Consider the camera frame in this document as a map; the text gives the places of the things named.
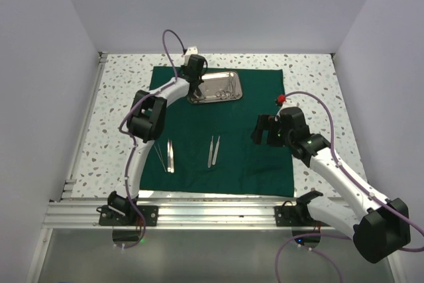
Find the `wide steel tweezers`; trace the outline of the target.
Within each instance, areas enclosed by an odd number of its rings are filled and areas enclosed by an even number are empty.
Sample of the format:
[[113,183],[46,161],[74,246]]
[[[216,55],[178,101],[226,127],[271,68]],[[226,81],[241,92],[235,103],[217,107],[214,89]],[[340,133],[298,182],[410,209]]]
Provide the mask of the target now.
[[167,156],[168,156],[168,166],[167,166],[167,171],[171,174],[173,174],[175,172],[175,168],[174,168],[174,150],[173,150],[173,144],[172,141],[170,139],[168,139],[167,142]]

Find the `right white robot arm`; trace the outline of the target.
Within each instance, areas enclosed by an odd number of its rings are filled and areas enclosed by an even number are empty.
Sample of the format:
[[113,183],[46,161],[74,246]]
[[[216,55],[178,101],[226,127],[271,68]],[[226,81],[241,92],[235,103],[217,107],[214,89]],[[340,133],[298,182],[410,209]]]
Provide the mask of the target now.
[[344,234],[368,262],[377,263],[411,241],[407,205],[388,199],[332,154],[330,142],[313,134],[298,107],[282,107],[277,115],[259,115],[251,138],[255,144],[287,147],[294,158],[323,177],[346,202],[335,203],[317,190],[298,197],[293,205],[276,206],[276,225],[321,221]]

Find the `steel instrument tray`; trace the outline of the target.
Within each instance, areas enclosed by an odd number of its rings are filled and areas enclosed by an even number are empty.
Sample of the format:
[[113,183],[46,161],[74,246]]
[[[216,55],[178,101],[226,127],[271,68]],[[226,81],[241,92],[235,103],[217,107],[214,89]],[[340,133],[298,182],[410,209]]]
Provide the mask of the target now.
[[229,80],[233,80],[237,83],[237,88],[243,95],[243,90],[242,90],[239,74],[236,71],[230,70],[230,71],[224,71],[224,72],[208,73],[208,74],[205,74],[202,77],[202,79],[203,79],[203,83],[199,86],[198,90],[195,92],[195,95],[187,97],[187,100],[191,104],[206,104],[206,103],[236,101],[236,100],[222,100],[215,97],[215,93],[218,91],[218,89],[222,88]]

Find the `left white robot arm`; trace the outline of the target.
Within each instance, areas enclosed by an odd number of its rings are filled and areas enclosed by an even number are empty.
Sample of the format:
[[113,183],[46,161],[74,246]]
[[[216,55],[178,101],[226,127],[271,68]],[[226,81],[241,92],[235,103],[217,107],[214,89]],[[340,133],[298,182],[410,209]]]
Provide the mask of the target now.
[[123,225],[130,225],[141,214],[136,207],[140,178],[150,149],[164,130],[167,107],[192,95],[203,82],[208,63],[203,56],[190,54],[174,77],[152,91],[138,91],[129,113],[119,126],[133,142],[123,174],[123,186],[112,192],[108,208]]

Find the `steel scissors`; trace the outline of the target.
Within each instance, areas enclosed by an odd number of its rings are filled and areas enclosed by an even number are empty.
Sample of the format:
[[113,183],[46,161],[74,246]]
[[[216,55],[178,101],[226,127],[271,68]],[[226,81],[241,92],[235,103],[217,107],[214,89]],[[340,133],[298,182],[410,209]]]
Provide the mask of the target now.
[[237,83],[229,80],[222,88],[215,93],[215,97],[222,100],[237,100],[242,97],[242,93],[237,88]]

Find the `thin steel forceps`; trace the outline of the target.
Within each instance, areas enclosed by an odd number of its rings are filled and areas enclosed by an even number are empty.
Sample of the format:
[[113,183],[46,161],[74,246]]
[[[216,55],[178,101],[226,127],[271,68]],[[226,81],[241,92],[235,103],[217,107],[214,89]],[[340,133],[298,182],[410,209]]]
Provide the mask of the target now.
[[154,144],[154,149],[155,149],[156,154],[157,154],[157,156],[158,156],[158,159],[159,159],[159,161],[160,161],[160,163],[161,163],[161,165],[162,165],[162,167],[163,167],[163,170],[164,170],[165,172],[167,172],[167,168],[166,168],[166,166],[165,166],[165,164],[164,164],[164,158],[163,158],[163,155],[162,155],[162,152],[161,152],[161,150],[160,150],[160,146],[158,145],[158,143],[155,143],[155,144]]

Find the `green surgical cloth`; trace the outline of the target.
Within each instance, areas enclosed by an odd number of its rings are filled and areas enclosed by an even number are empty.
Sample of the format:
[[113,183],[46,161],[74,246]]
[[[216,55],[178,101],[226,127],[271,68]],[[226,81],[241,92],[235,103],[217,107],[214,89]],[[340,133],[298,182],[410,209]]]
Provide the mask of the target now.
[[[291,197],[293,163],[286,147],[254,144],[251,134],[259,115],[274,115],[277,96],[284,93],[281,70],[238,70],[243,96],[237,101],[191,104],[181,98],[166,110],[158,140],[167,155],[172,141],[175,172],[167,173],[151,150],[140,188],[165,192],[254,194]],[[216,165],[207,167],[209,144],[213,153],[221,136]]]

